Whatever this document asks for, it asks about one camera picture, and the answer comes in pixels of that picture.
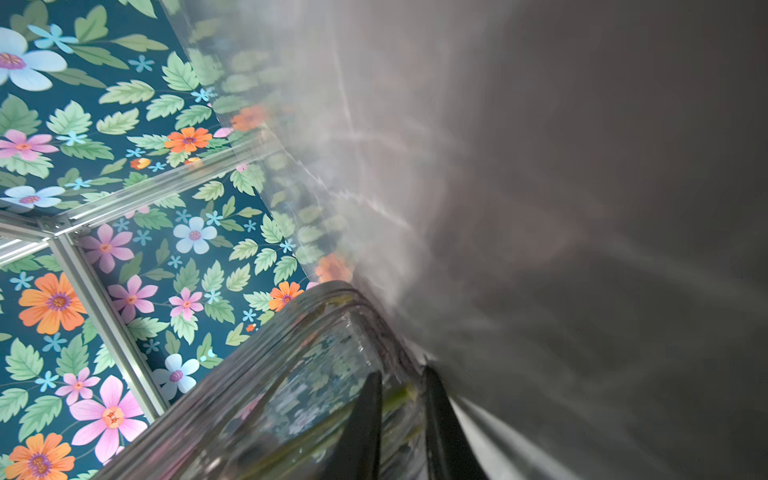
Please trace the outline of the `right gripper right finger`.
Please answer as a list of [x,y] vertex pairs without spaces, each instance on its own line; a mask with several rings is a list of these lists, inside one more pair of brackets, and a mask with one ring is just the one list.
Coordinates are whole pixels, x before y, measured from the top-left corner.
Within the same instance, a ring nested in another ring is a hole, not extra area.
[[486,480],[436,370],[422,372],[426,409],[426,448],[430,479]]

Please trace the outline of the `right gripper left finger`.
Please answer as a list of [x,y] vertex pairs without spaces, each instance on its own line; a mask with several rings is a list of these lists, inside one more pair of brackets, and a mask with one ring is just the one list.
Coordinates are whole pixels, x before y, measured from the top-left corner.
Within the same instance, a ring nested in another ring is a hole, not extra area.
[[382,410],[382,374],[375,371],[367,376],[321,479],[379,478]]

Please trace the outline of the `dark purple glass vase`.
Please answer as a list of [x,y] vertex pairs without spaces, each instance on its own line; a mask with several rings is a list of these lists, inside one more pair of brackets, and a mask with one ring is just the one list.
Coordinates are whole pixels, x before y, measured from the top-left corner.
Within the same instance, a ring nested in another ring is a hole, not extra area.
[[102,479],[315,479],[367,377],[382,377],[380,477],[427,475],[420,375],[374,305],[301,294],[114,457]]

